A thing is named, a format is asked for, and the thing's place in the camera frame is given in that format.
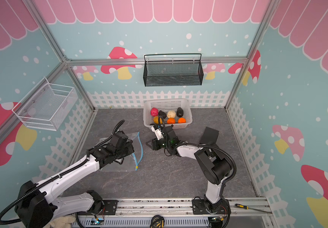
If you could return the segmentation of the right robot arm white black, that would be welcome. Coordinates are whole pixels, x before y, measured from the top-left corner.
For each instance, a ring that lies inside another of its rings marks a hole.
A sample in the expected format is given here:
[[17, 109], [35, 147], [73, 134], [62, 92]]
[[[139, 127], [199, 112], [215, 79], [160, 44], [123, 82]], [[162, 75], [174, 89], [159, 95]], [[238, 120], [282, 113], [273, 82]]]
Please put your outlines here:
[[207, 190], [203, 198], [193, 199], [194, 214], [231, 214], [230, 204], [224, 198], [226, 183], [237, 172], [234, 159], [217, 146], [219, 131], [206, 127], [198, 144], [181, 141], [173, 125], [151, 126], [156, 139], [149, 144], [153, 150], [164, 149], [166, 156], [177, 156], [197, 161], [207, 179]]

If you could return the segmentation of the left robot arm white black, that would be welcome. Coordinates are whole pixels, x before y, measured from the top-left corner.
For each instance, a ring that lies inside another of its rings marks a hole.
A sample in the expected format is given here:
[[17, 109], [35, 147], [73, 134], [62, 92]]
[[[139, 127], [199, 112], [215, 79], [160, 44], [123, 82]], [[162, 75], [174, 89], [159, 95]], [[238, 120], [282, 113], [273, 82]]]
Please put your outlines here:
[[22, 222], [26, 228], [43, 228], [62, 216], [87, 212], [97, 216], [107, 207], [94, 190], [72, 197], [61, 197], [69, 187], [88, 175], [114, 162], [122, 164], [124, 158], [134, 153], [132, 140], [119, 127], [103, 142], [86, 151], [86, 156], [48, 179], [24, 183], [18, 198], [0, 213], [0, 225]]

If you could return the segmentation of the white plastic basket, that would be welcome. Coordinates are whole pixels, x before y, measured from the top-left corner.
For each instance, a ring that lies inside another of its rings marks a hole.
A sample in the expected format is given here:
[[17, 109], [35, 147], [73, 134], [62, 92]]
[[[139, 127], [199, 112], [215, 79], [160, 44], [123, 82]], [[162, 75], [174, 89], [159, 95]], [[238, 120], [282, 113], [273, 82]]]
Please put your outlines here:
[[144, 103], [144, 126], [172, 125], [174, 129], [186, 128], [193, 122], [189, 102], [183, 98], [149, 100]]

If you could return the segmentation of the pink food ball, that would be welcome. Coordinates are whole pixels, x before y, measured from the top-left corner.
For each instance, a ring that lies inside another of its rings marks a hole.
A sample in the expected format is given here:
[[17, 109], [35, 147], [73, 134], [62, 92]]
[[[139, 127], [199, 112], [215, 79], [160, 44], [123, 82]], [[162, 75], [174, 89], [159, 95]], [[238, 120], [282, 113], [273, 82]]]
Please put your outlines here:
[[155, 117], [155, 116], [158, 116], [159, 115], [159, 110], [155, 107], [153, 107], [151, 110], [150, 110], [150, 115], [152, 117]]

